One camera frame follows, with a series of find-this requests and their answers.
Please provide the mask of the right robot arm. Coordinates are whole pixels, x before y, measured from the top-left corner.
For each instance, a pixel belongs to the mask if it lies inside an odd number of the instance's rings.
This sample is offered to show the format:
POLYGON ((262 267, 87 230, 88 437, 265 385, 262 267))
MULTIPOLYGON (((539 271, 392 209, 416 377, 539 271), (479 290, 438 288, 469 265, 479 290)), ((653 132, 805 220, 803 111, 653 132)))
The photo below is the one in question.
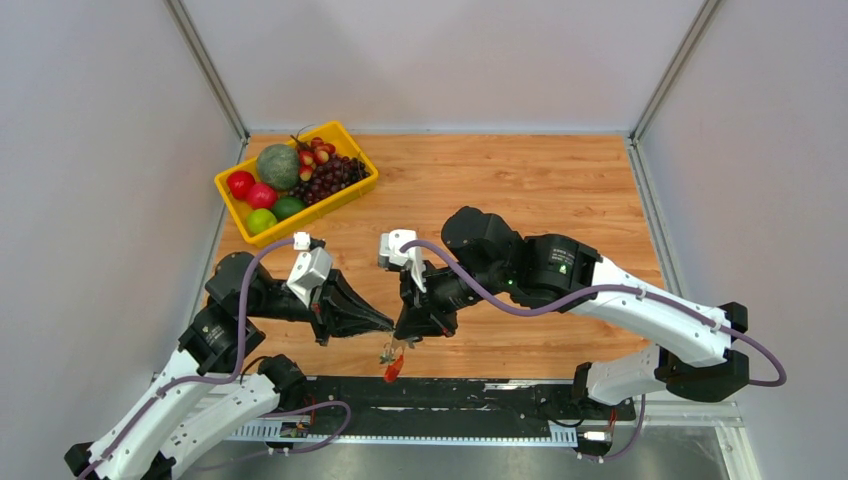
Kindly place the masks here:
POLYGON ((594 248, 558 234, 524 236, 500 216, 465 206, 443 225, 435 267, 412 230, 382 235, 381 267, 400 275, 402 310, 394 339, 412 344, 451 337, 460 310, 508 295, 506 311, 573 313, 635 333, 649 346, 610 362, 586 362, 573 377, 571 403, 584 417, 634 396, 668 391, 716 403, 750 384, 749 359, 733 349, 747 310, 702 306, 650 285, 594 248))

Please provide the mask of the metal key holder red handle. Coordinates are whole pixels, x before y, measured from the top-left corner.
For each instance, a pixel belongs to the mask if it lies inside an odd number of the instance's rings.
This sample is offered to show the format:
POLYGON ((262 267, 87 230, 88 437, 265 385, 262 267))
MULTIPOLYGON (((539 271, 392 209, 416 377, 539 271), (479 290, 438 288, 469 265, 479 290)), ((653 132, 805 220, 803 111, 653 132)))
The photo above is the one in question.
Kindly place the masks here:
POLYGON ((391 335, 384 344, 379 361, 385 367, 383 380, 386 383, 394 383, 398 379, 404 366, 405 352, 407 349, 411 349, 414 343, 413 337, 397 339, 391 335))

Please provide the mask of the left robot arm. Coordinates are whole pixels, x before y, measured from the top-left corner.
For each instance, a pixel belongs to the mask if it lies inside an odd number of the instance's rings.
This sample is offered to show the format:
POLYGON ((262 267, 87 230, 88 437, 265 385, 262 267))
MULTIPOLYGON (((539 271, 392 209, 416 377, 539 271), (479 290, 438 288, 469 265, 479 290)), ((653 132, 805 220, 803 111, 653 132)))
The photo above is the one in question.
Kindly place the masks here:
POLYGON ((178 479, 208 450, 253 419, 304 410, 306 376, 283 354, 242 381, 244 360, 265 338, 263 317, 311 325, 319 344, 390 332, 393 321, 358 295, 320 246, 302 251, 286 279, 248 252, 229 254, 207 281, 207 304, 131 410, 64 460, 78 479, 178 479))

